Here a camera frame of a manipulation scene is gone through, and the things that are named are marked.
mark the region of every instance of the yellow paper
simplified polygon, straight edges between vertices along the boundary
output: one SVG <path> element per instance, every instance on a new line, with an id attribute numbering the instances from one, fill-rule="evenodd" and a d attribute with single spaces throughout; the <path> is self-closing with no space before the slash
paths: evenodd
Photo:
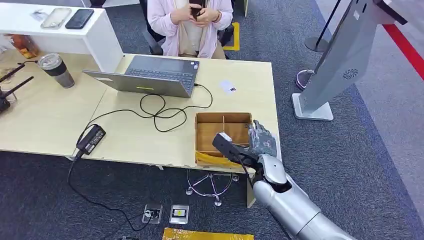
<path id="1" fill-rule="evenodd" d="M 250 234 L 188 231 L 166 227 L 162 240 L 254 240 Z"/>

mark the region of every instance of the power socket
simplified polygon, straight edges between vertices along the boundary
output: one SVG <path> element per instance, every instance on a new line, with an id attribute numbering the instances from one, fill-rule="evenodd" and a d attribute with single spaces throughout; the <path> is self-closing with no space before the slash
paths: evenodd
<path id="1" fill-rule="evenodd" d="M 163 206 L 160 204 L 146 204 L 142 222 L 144 224 L 159 224 L 161 222 Z"/>

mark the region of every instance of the robotic hand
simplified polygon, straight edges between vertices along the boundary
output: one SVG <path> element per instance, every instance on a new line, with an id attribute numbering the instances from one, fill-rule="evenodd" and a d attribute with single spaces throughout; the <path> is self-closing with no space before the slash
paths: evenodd
<path id="1" fill-rule="evenodd" d="M 233 144 L 224 132 L 218 133 L 213 146 L 230 161 L 256 170 L 252 188 L 256 199 L 266 205 L 275 219 L 300 240 L 355 240 L 315 205 L 285 172 L 276 158 L 277 146 L 270 132 L 258 121 L 249 126 L 249 147 Z"/>

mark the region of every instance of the wooden box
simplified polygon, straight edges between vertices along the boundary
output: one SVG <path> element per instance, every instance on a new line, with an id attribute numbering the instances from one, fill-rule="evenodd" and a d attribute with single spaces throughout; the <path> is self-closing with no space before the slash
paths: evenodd
<path id="1" fill-rule="evenodd" d="M 223 158 L 224 156 L 212 145 L 215 135 L 222 132 L 230 136 L 234 144 L 248 146 L 248 125 L 251 123 L 252 115 L 247 112 L 197 113 L 194 126 L 196 132 L 196 152 Z M 196 163 L 198 165 L 211 165 L 210 162 L 201 161 L 198 157 L 196 157 Z"/>

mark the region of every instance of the pink cardigan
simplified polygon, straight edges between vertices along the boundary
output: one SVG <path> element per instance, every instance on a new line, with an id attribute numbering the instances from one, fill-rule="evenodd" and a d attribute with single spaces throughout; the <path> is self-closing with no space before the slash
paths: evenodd
<path id="1" fill-rule="evenodd" d="M 217 48 L 218 30 L 224 30 L 231 24 L 233 19 L 233 7 L 231 0 L 209 0 L 210 8 L 221 11 L 222 17 L 219 22 L 212 22 L 205 27 L 206 31 L 204 44 L 200 45 L 199 58 L 211 58 Z M 165 43 L 162 45 L 165 56 L 178 56 L 179 34 L 178 25 L 171 21 L 171 12 L 175 10 L 174 0 L 148 0 L 147 20 L 151 29 L 156 33 L 165 36 Z"/>

